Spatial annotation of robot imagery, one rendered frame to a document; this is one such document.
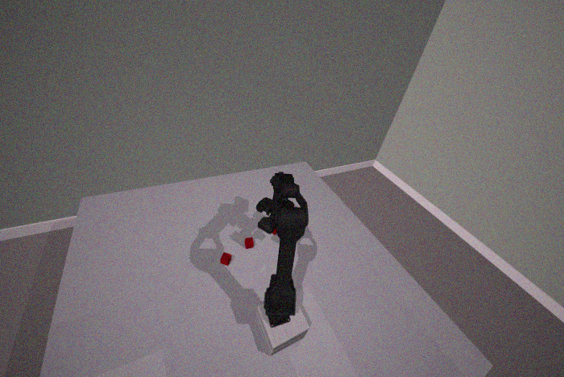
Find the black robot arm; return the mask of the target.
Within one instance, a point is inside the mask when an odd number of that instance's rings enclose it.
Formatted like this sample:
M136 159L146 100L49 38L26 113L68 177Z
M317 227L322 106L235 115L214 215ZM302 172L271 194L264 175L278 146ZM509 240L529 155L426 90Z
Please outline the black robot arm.
M263 303L269 324L275 327L290 322L289 315L296 315L297 292L293 284L292 269L296 244L305 235L305 227L309 224L309 213L307 201L300 194L300 187L294 183L292 174L275 173L270 183L274 190L273 198L262 199L257 204L256 210L260 213L264 211L269 216L270 203L275 204L274 225L276 225L276 234L280 238L280 247L276 274L271 275ZM289 198L296 198L301 208L282 207L287 204Z

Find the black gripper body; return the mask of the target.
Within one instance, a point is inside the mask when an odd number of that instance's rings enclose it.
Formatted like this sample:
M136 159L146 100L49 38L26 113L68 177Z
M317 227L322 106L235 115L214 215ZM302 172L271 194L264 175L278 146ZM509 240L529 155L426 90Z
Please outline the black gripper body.
M275 204L273 202L270 203L271 206L271 210L270 210L270 216L268 218L263 217L259 222L258 222L258 228L260 228L262 231L266 232L267 234L272 234L272 232L275 230L276 225L274 225L274 207ZM288 202L285 206L282 207L294 207L294 203L292 201L290 201L288 199Z

